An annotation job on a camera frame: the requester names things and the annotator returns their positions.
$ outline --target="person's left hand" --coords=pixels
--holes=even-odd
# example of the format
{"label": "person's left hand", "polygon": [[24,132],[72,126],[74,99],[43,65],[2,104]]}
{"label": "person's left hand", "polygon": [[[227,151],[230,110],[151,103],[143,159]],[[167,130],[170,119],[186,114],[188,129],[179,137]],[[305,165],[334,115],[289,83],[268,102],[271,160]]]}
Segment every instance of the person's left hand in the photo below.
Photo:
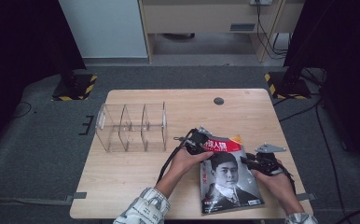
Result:
{"label": "person's left hand", "polygon": [[173,172],[177,175],[186,174],[192,166],[200,161],[207,160],[213,155],[213,151],[203,152],[198,155],[190,155],[185,147],[182,147],[172,159],[171,168],[168,172]]}

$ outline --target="yellow and black hazard tape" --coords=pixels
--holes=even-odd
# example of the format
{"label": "yellow and black hazard tape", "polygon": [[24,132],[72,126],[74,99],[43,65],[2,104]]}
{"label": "yellow and black hazard tape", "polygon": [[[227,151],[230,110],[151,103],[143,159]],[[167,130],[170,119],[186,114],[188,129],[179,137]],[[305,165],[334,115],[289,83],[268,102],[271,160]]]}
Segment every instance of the yellow and black hazard tape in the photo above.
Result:
{"label": "yellow and black hazard tape", "polygon": [[268,83],[268,87],[270,88],[270,94],[273,98],[277,99],[307,99],[309,98],[308,95],[302,95],[302,94],[281,94],[277,92],[277,89],[275,88],[272,79],[270,77],[270,74],[265,74],[265,80]]}
{"label": "yellow and black hazard tape", "polygon": [[53,101],[72,101],[72,100],[86,100],[90,96],[90,92],[93,89],[93,86],[95,85],[97,76],[93,75],[90,77],[90,81],[88,83],[87,88],[85,89],[85,93],[82,95],[77,96],[69,96],[69,95],[62,95],[58,97],[52,97]]}

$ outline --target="black round hole cover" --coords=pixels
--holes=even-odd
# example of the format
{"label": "black round hole cover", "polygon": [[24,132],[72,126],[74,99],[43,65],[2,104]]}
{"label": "black round hole cover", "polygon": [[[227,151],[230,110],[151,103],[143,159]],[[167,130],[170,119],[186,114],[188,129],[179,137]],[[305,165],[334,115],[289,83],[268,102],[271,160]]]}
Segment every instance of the black round hole cover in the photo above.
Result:
{"label": "black round hole cover", "polygon": [[223,105],[224,104],[224,99],[221,97],[215,97],[214,102],[216,105]]}

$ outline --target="table top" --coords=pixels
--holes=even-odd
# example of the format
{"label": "table top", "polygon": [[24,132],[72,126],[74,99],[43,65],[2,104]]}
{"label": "table top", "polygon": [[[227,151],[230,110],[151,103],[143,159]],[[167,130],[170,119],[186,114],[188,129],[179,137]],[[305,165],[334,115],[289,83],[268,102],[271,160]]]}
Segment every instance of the table top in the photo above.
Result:
{"label": "table top", "polygon": [[[220,97],[224,104],[216,105]],[[270,96],[262,89],[197,90],[118,90],[107,95],[107,105],[156,104],[165,102],[168,122],[167,149],[164,152],[111,152],[104,150],[94,136],[76,192],[87,192],[85,199],[74,199],[72,218],[116,218],[146,187],[154,187],[159,171],[179,145],[174,137],[185,136],[201,125],[215,136],[239,134],[246,152],[264,143],[285,147],[276,153],[294,176],[297,193],[305,189],[285,141]],[[179,182],[169,202],[166,219],[266,219],[285,217],[283,209],[258,183],[265,204],[238,211],[203,215],[201,213],[200,167],[195,166]],[[301,204],[312,214],[308,200]]]}

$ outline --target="magazine cover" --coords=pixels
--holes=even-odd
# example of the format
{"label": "magazine cover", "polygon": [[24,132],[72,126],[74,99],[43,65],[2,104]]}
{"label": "magazine cover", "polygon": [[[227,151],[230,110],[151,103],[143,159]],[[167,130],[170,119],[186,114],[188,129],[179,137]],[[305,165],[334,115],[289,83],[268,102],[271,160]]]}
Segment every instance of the magazine cover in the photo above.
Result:
{"label": "magazine cover", "polygon": [[215,154],[201,163],[202,213],[242,209],[263,204],[256,180],[247,166],[240,136],[210,136],[204,144]]}

